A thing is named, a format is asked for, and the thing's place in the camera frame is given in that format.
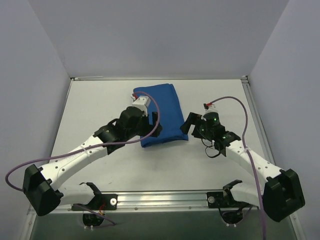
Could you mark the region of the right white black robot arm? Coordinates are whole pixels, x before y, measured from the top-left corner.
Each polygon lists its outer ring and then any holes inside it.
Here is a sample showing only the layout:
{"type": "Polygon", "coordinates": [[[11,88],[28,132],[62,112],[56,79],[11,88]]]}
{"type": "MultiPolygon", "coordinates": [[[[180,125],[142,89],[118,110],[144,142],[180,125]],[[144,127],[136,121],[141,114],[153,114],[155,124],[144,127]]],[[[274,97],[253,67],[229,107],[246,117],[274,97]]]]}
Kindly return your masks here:
{"type": "Polygon", "coordinates": [[[265,160],[262,156],[246,147],[242,139],[234,132],[227,131],[220,123],[217,112],[200,115],[189,113],[180,127],[187,134],[194,126],[192,136],[207,140],[213,144],[220,155],[234,161],[253,177],[257,177],[260,190],[255,185],[234,180],[223,187],[222,200],[227,206],[237,203],[262,206],[266,215],[280,222],[305,206],[302,186],[298,174],[265,160]]]}

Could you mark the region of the blue surgical cloth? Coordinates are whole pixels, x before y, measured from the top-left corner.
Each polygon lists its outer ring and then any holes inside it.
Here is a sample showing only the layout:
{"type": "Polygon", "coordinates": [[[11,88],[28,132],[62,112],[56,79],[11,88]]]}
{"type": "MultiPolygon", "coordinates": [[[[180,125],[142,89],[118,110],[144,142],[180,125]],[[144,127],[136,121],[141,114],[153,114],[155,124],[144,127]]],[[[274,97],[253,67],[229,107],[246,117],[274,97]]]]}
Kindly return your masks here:
{"type": "Polygon", "coordinates": [[[159,107],[162,131],[158,137],[148,137],[140,142],[143,148],[172,141],[187,141],[189,137],[182,133],[180,127],[185,120],[181,110],[179,98],[173,84],[164,83],[154,86],[136,87],[133,92],[141,96],[145,92],[155,99],[159,107]]]}

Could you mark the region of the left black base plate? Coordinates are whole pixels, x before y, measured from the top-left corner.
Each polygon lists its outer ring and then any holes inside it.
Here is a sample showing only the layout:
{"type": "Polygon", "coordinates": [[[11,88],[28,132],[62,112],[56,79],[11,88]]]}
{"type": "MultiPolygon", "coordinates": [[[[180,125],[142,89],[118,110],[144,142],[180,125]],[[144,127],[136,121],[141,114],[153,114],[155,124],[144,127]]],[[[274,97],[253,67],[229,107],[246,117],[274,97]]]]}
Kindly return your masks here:
{"type": "Polygon", "coordinates": [[[71,200],[71,210],[81,211],[82,209],[76,205],[84,205],[92,211],[114,211],[117,209],[118,195],[115,193],[100,193],[94,195],[90,193],[82,193],[75,196],[71,200]]]}

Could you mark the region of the back aluminium rail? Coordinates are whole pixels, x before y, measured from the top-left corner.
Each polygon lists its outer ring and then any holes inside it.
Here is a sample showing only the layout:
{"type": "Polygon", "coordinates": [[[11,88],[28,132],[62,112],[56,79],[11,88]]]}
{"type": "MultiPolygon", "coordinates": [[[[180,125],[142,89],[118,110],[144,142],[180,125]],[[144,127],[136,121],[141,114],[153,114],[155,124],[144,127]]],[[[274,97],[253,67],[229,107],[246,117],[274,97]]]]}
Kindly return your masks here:
{"type": "Polygon", "coordinates": [[[103,76],[77,76],[72,77],[72,81],[95,81],[97,79],[102,79],[103,76]]]}

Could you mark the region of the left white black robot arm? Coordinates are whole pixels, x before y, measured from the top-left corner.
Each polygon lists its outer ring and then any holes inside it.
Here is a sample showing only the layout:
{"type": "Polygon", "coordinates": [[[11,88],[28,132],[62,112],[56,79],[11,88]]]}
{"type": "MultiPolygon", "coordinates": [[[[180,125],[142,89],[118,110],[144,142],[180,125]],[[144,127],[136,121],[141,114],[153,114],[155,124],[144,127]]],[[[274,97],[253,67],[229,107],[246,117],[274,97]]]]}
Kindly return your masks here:
{"type": "Polygon", "coordinates": [[[160,112],[152,113],[129,106],[108,124],[100,127],[73,151],[60,155],[57,161],[37,167],[30,165],[24,172],[22,191],[38,216],[45,216],[60,205],[82,204],[90,210],[100,206],[99,190],[92,183],[83,189],[63,192],[60,187],[74,174],[141,138],[158,137],[162,131],[160,112]]]}

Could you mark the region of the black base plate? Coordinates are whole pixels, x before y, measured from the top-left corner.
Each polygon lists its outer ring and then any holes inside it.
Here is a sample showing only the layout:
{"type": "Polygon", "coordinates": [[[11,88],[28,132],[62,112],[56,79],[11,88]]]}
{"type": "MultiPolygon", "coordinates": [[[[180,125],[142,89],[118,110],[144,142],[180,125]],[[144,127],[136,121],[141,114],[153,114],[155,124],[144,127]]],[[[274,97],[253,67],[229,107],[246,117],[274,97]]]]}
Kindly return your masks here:
{"type": "Polygon", "coordinates": [[[100,193],[94,195],[90,193],[82,193],[75,196],[71,200],[71,210],[81,211],[82,209],[76,205],[84,205],[92,211],[114,211],[117,209],[118,195],[115,193],[100,193]]]}
{"type": "Polygon", "coordinates": [[[235,201],[225,196],[223,191],[209,191],[206,193],[207,206],[209,209],[239,209],[248,208],[251,205],[246,202],[235,201]]]}

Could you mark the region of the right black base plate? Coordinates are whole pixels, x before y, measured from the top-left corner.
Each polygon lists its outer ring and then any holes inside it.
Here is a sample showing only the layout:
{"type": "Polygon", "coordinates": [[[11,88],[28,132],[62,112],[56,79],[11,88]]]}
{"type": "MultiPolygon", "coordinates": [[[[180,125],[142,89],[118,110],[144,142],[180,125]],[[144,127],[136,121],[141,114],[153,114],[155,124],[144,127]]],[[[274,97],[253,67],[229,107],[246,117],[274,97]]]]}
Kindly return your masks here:
{"type": "Polygon", "coordinates": [[[207,206],[209,209],[239,209],[248,208],[251,205],[246,202],[235,201],[225,196],[223,191],[209,191],[206,193],[207,206]]]}

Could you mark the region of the front aluminium rail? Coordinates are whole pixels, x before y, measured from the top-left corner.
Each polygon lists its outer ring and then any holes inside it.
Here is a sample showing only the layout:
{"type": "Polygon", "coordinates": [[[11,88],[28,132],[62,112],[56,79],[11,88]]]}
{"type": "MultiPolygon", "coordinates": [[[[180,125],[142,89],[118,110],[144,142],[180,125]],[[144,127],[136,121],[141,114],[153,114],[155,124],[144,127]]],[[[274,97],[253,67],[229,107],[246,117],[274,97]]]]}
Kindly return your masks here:
{"type": "MultiPolygon", "coordinates": [[[[75,191],[76,189],[82,190],[86,184],[77,186],[76,188],[66,188],[64,192],[68,190],[75,191]]],[[[155,191],[155,192],[102,192],[98,190],[99,194],[117,194],[117,208],[116,210],[90,210],[82,204],[76,204],[80,207],[80,211],[89,213],[90,215],[101,216],[105,212],[117,211],[120,209],[183,209],[183,208],[208,208],[207,195],[208,191],[196,190],[196,191],[155,191]]],[[[72,204],[59,205],[69,206],[71,209],[72,204]]]]}

